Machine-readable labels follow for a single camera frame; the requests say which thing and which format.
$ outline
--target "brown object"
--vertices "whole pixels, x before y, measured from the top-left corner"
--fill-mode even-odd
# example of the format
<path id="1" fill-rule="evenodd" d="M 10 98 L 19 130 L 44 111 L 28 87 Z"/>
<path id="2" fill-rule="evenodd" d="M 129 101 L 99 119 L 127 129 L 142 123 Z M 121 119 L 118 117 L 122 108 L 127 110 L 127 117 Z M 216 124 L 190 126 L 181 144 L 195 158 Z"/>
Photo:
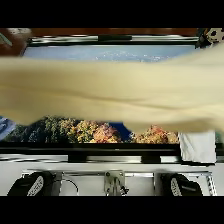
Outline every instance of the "brown object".
<path id="1" fill-rule="evenodd" d="M 68 36 L 100 34 L 139 34 L 139 35 L 183 35 L 195 36 L 196 28 L 30 28 L 30 36 Z M 0 44 L 0 56 L 18 56 L 26 46 L 29 36 L 11 34 L 7 28 L 0 28 L 0 33 L 12 42 L 12 47 Z"/>

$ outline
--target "white towel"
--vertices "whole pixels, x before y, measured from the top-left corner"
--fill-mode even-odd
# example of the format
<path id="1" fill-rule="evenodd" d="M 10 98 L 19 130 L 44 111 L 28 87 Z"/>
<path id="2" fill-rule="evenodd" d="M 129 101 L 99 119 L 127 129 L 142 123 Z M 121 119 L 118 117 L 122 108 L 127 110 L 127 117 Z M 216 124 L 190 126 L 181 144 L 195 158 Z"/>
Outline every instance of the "white towel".
<path id="1" fill-rule="evenodd" d="M 215 163 L 215 131 L 178 133 L 183 161 Z"/>

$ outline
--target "black device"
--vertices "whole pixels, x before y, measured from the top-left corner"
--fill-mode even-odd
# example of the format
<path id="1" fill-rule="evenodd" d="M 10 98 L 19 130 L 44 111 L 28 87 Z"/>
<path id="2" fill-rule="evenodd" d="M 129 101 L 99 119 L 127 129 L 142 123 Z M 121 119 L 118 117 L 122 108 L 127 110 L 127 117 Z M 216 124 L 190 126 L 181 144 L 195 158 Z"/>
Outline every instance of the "black device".
<path id="1" fill-rule="evenodd" d="M 164 196 L 203 196 L 199 184 L 182 174 L 162 174 L 161 181 Z"/>
<path id="2" fill-rule="evenodd" d="M 56 174 L 34 172 L 16 180 L 8 196 L 51 196 Z"/>

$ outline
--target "cloth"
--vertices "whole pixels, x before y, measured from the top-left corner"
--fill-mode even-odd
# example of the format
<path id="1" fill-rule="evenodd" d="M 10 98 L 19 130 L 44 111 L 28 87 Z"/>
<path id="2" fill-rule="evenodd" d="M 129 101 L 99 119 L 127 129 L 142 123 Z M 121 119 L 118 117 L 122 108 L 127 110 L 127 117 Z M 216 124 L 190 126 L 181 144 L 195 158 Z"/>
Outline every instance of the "cloth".
<path id="1" fill-rule="evenodd" d="M 183 161 L 215 163 L 215 132 L 178 133 Z"/>
<path id="2" fill-rule="evenodd" d="M 157 63 L 0 59 L 0 111 L 124 122 L 144 132 L 223 130 L 224 45 Z"/>

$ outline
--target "metal bracket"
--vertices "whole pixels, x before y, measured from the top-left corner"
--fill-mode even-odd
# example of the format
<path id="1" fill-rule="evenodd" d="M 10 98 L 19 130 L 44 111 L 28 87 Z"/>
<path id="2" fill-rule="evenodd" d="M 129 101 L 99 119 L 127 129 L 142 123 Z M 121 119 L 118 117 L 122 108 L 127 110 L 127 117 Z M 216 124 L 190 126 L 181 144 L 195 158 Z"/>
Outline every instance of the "metal bracket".
<path id="1" fill-rule="evenodd" d="M 125 173 L 122 170 L 110 170 L 105 173 L 104 191 L 106 196 L 126 196 Z"/>

